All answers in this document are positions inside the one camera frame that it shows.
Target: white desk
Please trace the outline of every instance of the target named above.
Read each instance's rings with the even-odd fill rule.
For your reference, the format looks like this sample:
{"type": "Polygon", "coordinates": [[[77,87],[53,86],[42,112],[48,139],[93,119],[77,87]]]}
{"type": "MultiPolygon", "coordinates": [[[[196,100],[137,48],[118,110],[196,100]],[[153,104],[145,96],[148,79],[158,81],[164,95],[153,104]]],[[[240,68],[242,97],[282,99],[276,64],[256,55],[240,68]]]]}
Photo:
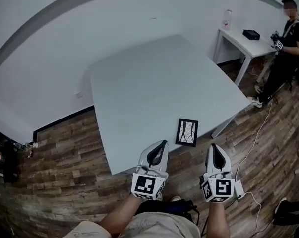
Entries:
{"type": "MultiPolygon", "coordinates": [[[[213,55],[213,62],[217,63],[218,61],[220,46],[223,37],[229,40],[234,46],[236,46],[245,55],[244,63],[242,65],[242,68],[239,71],[238,77],[235,80],[236,85],[240,84],[244,74],[246,73],[249,63],[253,58],[276,52],[276,50],[271,47],[271,44],[263,37],[260,37],[258,41],[249,40],[247,37],[245,37],[242,33],[238,31],[224,30],[222,28],[220,28],[219,30],[220,33],[219,33],[217,45],[215,47],[214,55],[213,55]]],[[[263,69],[257,82],[259,82],[260,79],[263,77],[271,61],[272,60],[267,61],[265,68],[263,69]]]]}
{"type": "Polygon", "coordinates": [[[207,56],[176,35],[124,50],[90,66],[94,107],[112,174],[138,164],[179,118],[199,121],[197,136],[217,136],[250,103],[207,56]]]}

